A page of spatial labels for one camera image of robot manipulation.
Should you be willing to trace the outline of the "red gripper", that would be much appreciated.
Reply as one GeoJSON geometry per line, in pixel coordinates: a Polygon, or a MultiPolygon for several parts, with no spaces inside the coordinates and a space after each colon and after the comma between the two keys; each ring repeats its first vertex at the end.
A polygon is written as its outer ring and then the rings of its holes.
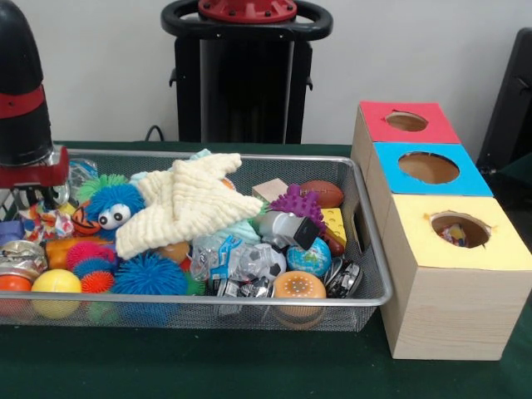
{"type": "Polygon", "coordinates": [[[42,197],[46,209],[56,209],[58,193],[54,186],[64,185],[69,175],[69,155],[63,145],[55,145],[52,152],[37,163],[17,166],[1,166],[1,188],[12,190],[18,210],[30,207],[27,192],[14,188],[44,187],[42,197]]]}

